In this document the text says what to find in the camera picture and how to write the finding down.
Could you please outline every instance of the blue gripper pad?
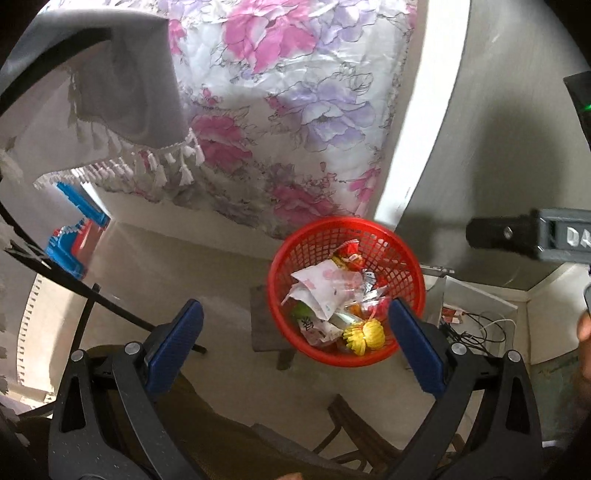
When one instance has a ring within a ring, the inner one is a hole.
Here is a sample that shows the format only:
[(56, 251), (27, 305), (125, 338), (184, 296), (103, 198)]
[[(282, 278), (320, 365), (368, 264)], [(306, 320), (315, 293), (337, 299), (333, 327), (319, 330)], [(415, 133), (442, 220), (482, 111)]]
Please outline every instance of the blue gripper pad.
[(191, 347), (203, 329), (203, 308), (189, 300), (176, 318), (154, 329), (144, 342), (145, 389), (152, 397), (170, 390)]
[(388, 309), (390, 328), (421, 389), (439, 398), (445, 392), (444, 365), (410, 307), (395, 299)]

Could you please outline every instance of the yellow yarn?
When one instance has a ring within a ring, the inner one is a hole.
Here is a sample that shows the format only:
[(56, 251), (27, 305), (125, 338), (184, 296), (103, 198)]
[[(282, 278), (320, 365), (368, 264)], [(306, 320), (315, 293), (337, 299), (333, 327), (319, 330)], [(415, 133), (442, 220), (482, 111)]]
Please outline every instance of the yellow yarn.
[(364, 324), (358, 323), (345, 329), (343, 338), (347, 341), (347, 346), (353, 350), (355, 355), (364, 355), (366, 346), (377, 350), (386, 343), (384, 327), (377, 320), (370, 320)]

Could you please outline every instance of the brown fabric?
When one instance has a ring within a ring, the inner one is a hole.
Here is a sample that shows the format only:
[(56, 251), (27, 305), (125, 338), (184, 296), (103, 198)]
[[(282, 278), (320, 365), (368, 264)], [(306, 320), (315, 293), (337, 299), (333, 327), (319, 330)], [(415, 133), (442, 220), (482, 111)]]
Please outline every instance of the brown fabric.
[[(89, 350), (88, 353), (92, 357), (106, 356), (113, 348), (115, 347), (101, 346)], [(126, 415), (119, 395), (110, 392), (109, 401), (130, 457), (136, 463), (150, 466), (131, 426), (124, 420)], [(182, 375), (178, 376), (170, 392), (157, 401), (156, 411), (169, 435), (212, 480), (275, 480), (295, 472), (301, 472), (304, 480), (359, 478), (354, 471), (349, 476), (283, 455), (260, 439), (249, 427), (216, 414)], [(35, 436), (37, 455), (40, 455), (39, 444), (42, 441), (45, 442), (44, 448), (47, 451), (48, 428), (42, 425), (44, 420), (46, 419), (31, 419), (26, 425), (29, 435)]]

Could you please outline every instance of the white lettering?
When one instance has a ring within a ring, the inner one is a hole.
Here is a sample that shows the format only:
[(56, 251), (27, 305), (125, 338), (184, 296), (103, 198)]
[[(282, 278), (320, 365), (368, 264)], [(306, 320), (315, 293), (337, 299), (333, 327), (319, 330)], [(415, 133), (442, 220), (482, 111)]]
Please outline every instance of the white lettering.
[(581, 247), (591, 247), (591, 234), (589, 230), (583, 231), (583, 238), (581, 239)]
[(566, 241), (571, 247), (579, 246), (579, 233), (571, 226), (566, 230)]

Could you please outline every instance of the gray wall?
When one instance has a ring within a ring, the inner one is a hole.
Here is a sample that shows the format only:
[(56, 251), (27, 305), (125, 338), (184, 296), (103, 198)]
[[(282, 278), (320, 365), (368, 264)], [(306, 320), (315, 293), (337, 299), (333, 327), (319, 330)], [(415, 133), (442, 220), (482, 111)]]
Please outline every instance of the gray wall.
[(585, 70), (543, 0), (472, 0), (452, 99), (397, 227), (421, 262), (522, 290), (556, 268), (470, 249), (465, 225), (533, 207), (591, 209), (591, 153), (563, 83)]

